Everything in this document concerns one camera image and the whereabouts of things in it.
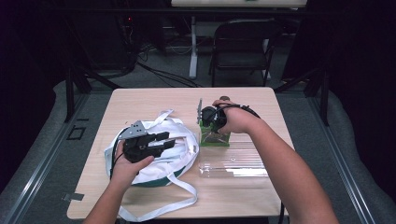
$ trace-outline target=hand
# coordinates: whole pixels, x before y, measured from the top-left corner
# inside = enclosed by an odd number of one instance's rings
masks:
[[[234,105],[234,103],[232,101],[217,100],[212,105],[222,107]],[[219,129],[219,133],[249,133],[250,127],[254,126],[258,120],[261,120],[239,107],[224,108],[224,113],[227,116],[227,123]]]
[[[116,164],[113,168],[113,176],[111,177],[110,184],[117,184],[119,188],[127,190],[130,186],[136,174],[146,166],[150,165],[154,161],[153,156],[146,157],[142,161],[131,163],[126,160],[123,155],[123,144],[124,140],[120,141],[117,145],[116,153]]]

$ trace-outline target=person's left arm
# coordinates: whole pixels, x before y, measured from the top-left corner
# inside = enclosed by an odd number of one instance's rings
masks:
[[[125,191],[131,186],[136,174],[154,160],[154,157],[149,156],[142,161],[130,163],[125,159],[122,151],[123,141],[117,146],[118,159],[110,183],[83,223],[114,223]]]

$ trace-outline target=gray floor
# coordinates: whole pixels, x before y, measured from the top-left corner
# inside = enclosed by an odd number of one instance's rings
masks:
[[[278,44],[267,86],[275,88],[282,84],[280,77],[291,41],[292,36],[284,36]],[[204,46],[199,50],[198,77],[194,82],[209,87],[207,70],[210,50]],[[169,48],[166,56],[153,50],[148,55],[142,54],[145,60],[140,62],[188,78],[190,54],[186,48]],[[124,88],[165,88],[169,84],[184,87],[166,78],[164,82],[140,66],[127,76],[111,80]],[[250,77],[219,74],[218,80],[220,86],[260,86],[261,83],[260,73]],[[69,203],[62,197],[65,193],[74,192],[111,94],[111,90],[102,83],[96,80],[90,82],[93,86],[91,94],[76,92],[77,112],[69,123],[63,123],[66,115],[64,83],[54,88],[57,101],[47,123],[20,169],[0,195],[0,223],[81,222],[66,216]],[[330,95],[330,127],[324,127],[318,119],[318,100],[305,98],[303,88],[304,83],[301,83],[276,97],[296,151],[328,192],[340,223],[394,223],[395,204],[375,184],[360,162],[352,127],[336,96]],[[85,132],[80,140],[67,140],[74,125],[84,127]],[[260,223],[261,220],[238,220],[238,223],[244,222]],[[276,217],[271,217],[270,223],[276,223]]]

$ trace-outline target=wooden tabletop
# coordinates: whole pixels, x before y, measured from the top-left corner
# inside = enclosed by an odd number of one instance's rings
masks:
[[[222,95],[229,96],[235,103],[249,105],[293,147],[276,96],[270,88],[118,89],[111,95],[76,188],[76,193],[84,194],[84,198],[70,203],[68,217],[85,218],[105,190],[109,180],[104,150],[122,128],[140,119],[154,120],[160,111],[171,108],[175,110],[171,117],[181,119],[199,136],[200,128],[196,123],[199,100],[203,99],[202,106],[205,107]],[[254,148],[246,134],[231,135],[231,144],[241,141]],[[269,217],[279,214],[280,200],[268,177],[203,178],[198,163],[199,159],[180,178],[197,189],[197,203],[161,217]],[[130,187],[122,205],[134,215],[141,216],[188,198],[190,194],[175,185]]]
[[[172,0],[173,7],[305,7],[307,0]]]

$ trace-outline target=white bag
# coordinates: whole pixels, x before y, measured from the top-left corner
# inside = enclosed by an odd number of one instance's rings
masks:
[[[135,217],[121,206],[119,215],[126,221],[141,222],[149,220],[164,213],[194,204],[198,199],[196,189],[177,178],[188,171],[194,164],[199,152],[199,145],[195,134],[187,129],[180,119],[168,118],[168,115],[172,112],[173,110],[169,109],[163,111],[154,121],[142,121],[148,133],[169,132],[169,138],[176,138],[176,143],[174,147],[166,149],[161,157],[155,158],[149,166],[139,171],[139,175],[136,176],[132,185],[161,187],[174,183],[192,194],[192,197],[178,203],[168,204],[141,217]],[[118,136],[121,132],[114,138],[109,147],[105,149],[106,171],[109,176],[112,168],[113,147],[116,141],[118,141]]]

